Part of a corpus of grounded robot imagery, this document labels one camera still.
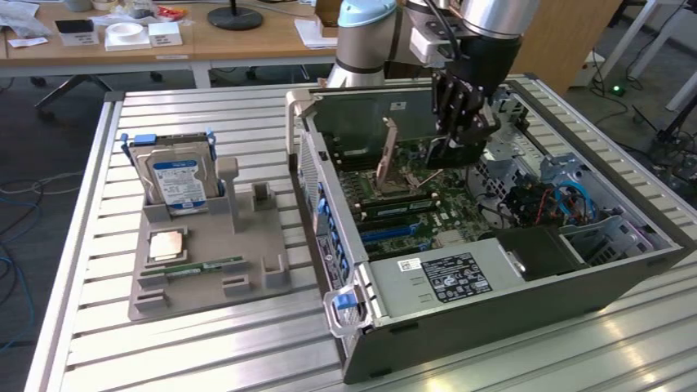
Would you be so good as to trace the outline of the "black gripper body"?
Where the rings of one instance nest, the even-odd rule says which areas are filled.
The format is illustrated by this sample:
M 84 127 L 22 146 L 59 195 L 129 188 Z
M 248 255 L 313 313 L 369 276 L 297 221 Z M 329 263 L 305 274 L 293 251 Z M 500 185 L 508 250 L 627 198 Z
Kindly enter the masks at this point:
M 460 59 L 445 62 L 445 75 L 483 87 L 484 97 L 489 97 L 509 73 L 520 48 L 521 37 L 465 37 L 460 43 Z

